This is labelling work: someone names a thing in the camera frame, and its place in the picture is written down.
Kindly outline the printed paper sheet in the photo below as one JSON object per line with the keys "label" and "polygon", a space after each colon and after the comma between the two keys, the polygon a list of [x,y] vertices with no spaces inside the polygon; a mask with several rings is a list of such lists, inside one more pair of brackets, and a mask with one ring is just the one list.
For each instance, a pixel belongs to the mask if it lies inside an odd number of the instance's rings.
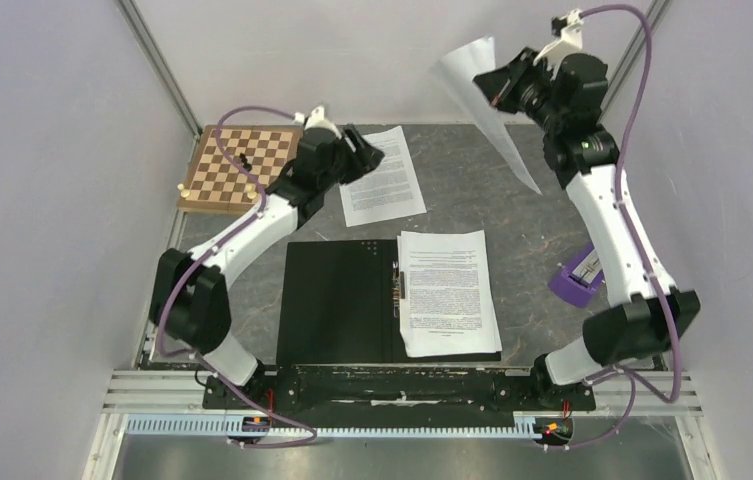
{"label": "printed paper sheet", "polygon": [[502,341],[482,230],[397,237],[399,332],[411,359],[496,361]]}
{"label": "printed paper sheet", "polygon": [[495,67],[495,38],[484,36],[443,56],[433,64],[429,73],[463,114],[473,121],[515,177],[541,195],[541,189],[525,165],[500,113],[490,106],[490,101],[473,82],[475,76],[488,73]]}
{"label": "printed paper sheet", "polygon": [[345,225],[394,220],[427,212],[402,126],[366,134],[385,157],[371,173],[340,187]]}

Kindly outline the blue folder with black inside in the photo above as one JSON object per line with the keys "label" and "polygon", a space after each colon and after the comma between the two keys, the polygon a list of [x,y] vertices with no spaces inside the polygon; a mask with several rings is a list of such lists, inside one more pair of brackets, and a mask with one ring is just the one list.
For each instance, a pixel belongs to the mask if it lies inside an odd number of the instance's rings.
{"label": "blue folder with black inside", "polygon": [[276,364],[498,362],[501,354],[411,358],[400,334],[394,240],[287,246]]}

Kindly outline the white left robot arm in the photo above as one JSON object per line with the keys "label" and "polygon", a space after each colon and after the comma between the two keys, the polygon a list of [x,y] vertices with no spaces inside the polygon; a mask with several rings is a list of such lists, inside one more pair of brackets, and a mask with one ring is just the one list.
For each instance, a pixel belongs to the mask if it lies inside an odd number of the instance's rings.
{"label": "white left robot arm", "polygon": [[158,332],[228,380],[228,396],[243,408],[266,393],[255,374],[260,361],[232,331],[229,290],[267,249],[300,229],[337,185],[375,171],[386,155],[352,125],[309,127],[258,203],[216,236],[190,251],[166,250],[158,260],[148,319]]}

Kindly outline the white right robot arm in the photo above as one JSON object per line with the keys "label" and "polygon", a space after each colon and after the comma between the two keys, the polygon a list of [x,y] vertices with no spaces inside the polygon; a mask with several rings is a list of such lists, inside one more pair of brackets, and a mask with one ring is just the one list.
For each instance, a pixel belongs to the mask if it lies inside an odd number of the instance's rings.
{"label": "white right robot arm", "polygon": [[572,384],[677,353],[700,302],[658,260],[629,195],[622,150],[600,122],[607,65],[574,53],[552,68],[534,55],[526,48],[473,82],[494,109],[524,114],[542,128],[545,161],[585,223],[605,275],[608,309],[585,320],[579,338],[533,369],[532,400],[554,408]]}

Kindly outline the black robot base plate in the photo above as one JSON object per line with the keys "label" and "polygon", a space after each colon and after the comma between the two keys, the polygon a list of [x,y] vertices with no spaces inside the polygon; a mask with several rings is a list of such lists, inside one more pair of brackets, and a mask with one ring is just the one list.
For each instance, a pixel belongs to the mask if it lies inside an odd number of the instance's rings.
{"label": "black robot base plate", "polygon": [[554,386],[527,368],[488,366],[270,366],[244,387],[241,400],[221,380],[204,382],[202,406],[246,410],[249,402],[318,427],[504,426],[515,413],[592,412],[592,389]]}

